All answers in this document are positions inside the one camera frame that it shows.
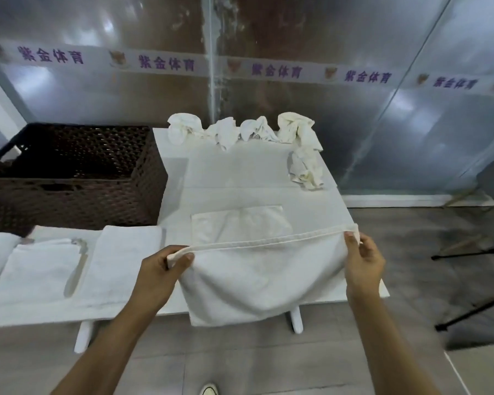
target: white table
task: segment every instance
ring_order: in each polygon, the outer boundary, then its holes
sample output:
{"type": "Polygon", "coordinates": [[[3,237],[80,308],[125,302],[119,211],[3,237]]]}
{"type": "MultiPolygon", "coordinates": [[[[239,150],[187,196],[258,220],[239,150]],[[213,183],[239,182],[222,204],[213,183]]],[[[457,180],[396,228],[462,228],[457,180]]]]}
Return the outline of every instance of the white table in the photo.
{"type": "MultiPolygon", "coordinates": [[[[224,152],[207,140],[189,137],[181,146],[175,146],[168,141],[166,129],[154,129],[154,133],[169,174],[158,219],[158,225],[163,228],[163,246],[191,244],[192,214],[250,206],[281,205],[295,233],[353,223],[320,154],[317,158],[324,168],[325,185],[322,190],[310,192],[289,179],[293,145],[240,140],[229,152],[224,152]]],[[[82,238],[91,251],[99,235],[100,231],[38,227],[30,237],[82,238]]],[[[380,295],[389,296],[383,283],[380,295]]],[[[346,300],[343,282],[315,303],[346,300]]],[[[123,306],[84,306],[73,296],[44,305],[2,305],[0,326],[80,321],[75,346],[75,351],[80,353],[91,339],[94,322],[115,317],[123,306]]],[[[183,293],[176,284],[158,315],[187,312],[183,293]]],[[[295,332],[301,332],[298,308],[291,311],[291,318],[295,332]]]]}

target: black metal leg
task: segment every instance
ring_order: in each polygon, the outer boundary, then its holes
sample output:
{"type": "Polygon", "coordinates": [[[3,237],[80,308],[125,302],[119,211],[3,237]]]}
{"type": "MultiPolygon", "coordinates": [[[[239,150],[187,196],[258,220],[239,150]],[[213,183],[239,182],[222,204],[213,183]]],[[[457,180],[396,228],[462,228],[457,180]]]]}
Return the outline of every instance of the black metal leg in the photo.
{"type": "Polygon", "coordinates": [[[435,325],[435,329],[436,329],[436,331],[446,331],[449,326],[455,325],[456,323],[458,323],[462,320],[465,320],[466,318],[469,318],[475,314],[481,313],[484,310],[487,310],[493,306],[494,306],[494,298],[488,300],[487,302],[485,302],[481,306],[478,306],[477,308],[471,310],[470,312],[467,312],[465,314],[462,314],[461,316],[453,318],[452,320],[447,321],[446,323],[441,323],[439,325],[435,325]]]}
{"type": "Polygon", "coordinates": [[[494,248],[486,251],[481,251],[481,252],[472,252],[468,254],[455,254],[455,255],[434,255],[431,257],[433,261],[436,261],[437,259],[447,259],[447,258],[459,258],[460,256],[474,256],[474,255],[486,255],[486,254],[494,254],[494,248]]]}

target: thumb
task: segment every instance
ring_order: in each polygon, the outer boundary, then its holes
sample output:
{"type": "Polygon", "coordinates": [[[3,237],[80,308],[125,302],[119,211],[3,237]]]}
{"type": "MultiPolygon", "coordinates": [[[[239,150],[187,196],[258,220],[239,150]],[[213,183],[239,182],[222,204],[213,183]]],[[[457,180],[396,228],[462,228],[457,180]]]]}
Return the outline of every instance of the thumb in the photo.
{"type": "Polygon", "coordinates": [[[192,252],[183,255],[176,261],[176,264],[172,266],[170,269],[170,275],[173,279],[177,280],[181,277],[183,272],[187,270],[190,265],[192,265],[192,261],[194,260],[194,254],[192,252]]]}
{"type": "Polygon", "coordinates": [[[355,254],[360,255],[359,243],[357,242],[357,239],[352,232],[344,232],[344,241],[346,242],[346,246],[348,247],[348,256],[355,254]]]}

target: floor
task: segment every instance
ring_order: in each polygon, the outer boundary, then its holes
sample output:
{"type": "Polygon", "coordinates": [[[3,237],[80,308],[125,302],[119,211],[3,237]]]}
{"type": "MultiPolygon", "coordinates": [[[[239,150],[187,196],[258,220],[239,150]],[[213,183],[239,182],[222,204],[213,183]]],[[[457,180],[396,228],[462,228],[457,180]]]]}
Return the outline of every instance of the floor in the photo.
{"type": "MultiPolygon", "coordinates": [[[[494,342],[494,309],[445,334],[433,325],[494,294],[494,256],[429,256],[471,234],[478,211],[384,208],[351,214],[388,260],[386,303],[417,359],[443,394],[465,394],[443,349],[494,342]]],[[[285,316],[216,329],[193,328],[186,315],[157,318],[137,344],[117,393],[190,395],[209,380],[223,394],[373,393],[348,305],[301,311],[301,335],[292,333],[285,316]]],[[[0,394],[48,393],[77,359],[77,328],[0,329],[0,394]]]]}
{"type": "Polygon", "coordinates": [[[449,352],[471,395],[494,395],[494,345],[449,352]]]}

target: forearm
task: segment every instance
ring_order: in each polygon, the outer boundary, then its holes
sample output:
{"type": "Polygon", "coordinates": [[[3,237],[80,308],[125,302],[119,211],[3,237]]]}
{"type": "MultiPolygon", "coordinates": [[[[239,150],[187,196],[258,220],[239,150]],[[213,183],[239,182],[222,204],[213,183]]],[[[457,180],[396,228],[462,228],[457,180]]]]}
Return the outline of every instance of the forearm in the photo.
{"type": "Polygon", "coordinates": [[[379,296],[350,301],[377,395],[438,395],[379,296]]]}
{"type": "Polygon", "coordinates": [[[126,305],[75,363],[52,394],[111,394],[135,344],[153,318],[126,305]]]}

